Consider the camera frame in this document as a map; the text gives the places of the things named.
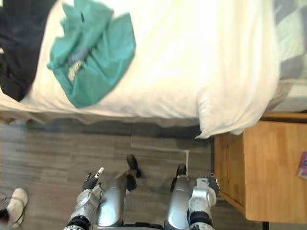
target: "purple object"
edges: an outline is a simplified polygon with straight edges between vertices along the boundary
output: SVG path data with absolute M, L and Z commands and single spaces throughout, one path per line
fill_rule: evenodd
M 298 166 L 297 175 L 301 178 L 307 179 L 307 152 L 303 152 Z

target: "gray wood floor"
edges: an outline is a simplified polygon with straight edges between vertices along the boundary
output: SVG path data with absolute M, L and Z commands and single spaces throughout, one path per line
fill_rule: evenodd
M 191 178 L 211 169 L 210 144 L 195 141 L 197 132 L 196 127 L 162 129 L 149 124 L 135 125 L 133 131 L 133 125 L 121 122 L 86 126 L 69 119 L 1 125 L 0 190 L 10 194 L 23 187 L 29 193 L 24 230 L 60 230 L 70 218 L 84 177 L 103 166 L 104 185 L 128 168 L 126 155 L 134 154 L 144 177 L 127 197 L 125 222 L 162 224 L 170 183 L 177 166 L 186 161 L 182 150 L 191 150 Z M 212 213 L 216 230 L 260 229 L 223 200 Z

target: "sneaker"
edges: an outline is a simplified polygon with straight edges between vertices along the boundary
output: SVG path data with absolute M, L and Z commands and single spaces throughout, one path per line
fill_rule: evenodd
M 17 188 L 13 192 L 12 198 L 7 206 L 10 214 L 9 225 L 17 228 L 24 220 L 24 208 L 28 203 L 28 195 L 22 188 Z

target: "green shirt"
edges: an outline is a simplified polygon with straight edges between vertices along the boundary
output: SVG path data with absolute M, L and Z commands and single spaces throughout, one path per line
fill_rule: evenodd
M 64 37 L 56 38 L 51 69 L 69 101 L 77 108 L 92 105 L 109 93 L 125 74 L 135 53 L 130 14 L 112 19 L 99 2 L 74 0 L 63 4 Z

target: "wooden cabinet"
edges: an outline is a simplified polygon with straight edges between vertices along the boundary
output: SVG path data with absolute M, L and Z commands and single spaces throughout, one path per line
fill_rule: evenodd
M 215 137 L 221 194 L 247 219 L 307 223 L 307 180 L 296 176 L 307 124 L 259 121 L 243 134 Z

